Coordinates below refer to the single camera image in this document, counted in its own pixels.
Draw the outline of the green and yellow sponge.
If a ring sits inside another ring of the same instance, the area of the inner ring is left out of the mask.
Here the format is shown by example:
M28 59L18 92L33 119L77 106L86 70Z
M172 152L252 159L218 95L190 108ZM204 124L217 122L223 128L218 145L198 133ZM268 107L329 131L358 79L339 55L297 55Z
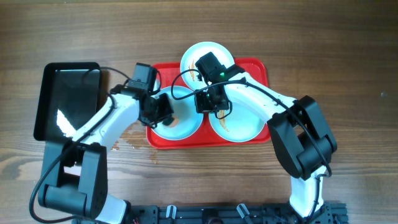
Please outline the green and yellow sponge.
M165 120L163 120L162 124L166 127L175 127L176 125L178 125L179 123L179 119L175 116L171 116Z

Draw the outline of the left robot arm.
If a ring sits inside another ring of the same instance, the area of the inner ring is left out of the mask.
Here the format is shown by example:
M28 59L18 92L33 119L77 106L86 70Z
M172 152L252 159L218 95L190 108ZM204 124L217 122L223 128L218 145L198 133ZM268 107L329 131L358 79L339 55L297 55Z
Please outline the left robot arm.
M105 105L75 134L45 147L42 173L32 192L34 203L68 213L66 220L127 223L131 205L108 194L107 154L122 133L136 121L155 128L174 112L170 98L151 90L116 85L106 93Z

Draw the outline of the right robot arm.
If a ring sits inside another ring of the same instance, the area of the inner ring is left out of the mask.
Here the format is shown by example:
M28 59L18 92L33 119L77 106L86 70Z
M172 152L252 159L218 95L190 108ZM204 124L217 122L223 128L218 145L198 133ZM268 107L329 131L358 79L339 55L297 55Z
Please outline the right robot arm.
M291 176L290 206L310 222L323 205L322 182L331 177L336 140L318 105L309 96L297 100L257 82L248 72L198 75L205 86L195 90L199 111L220 111L233 101L267 123L275 154Z

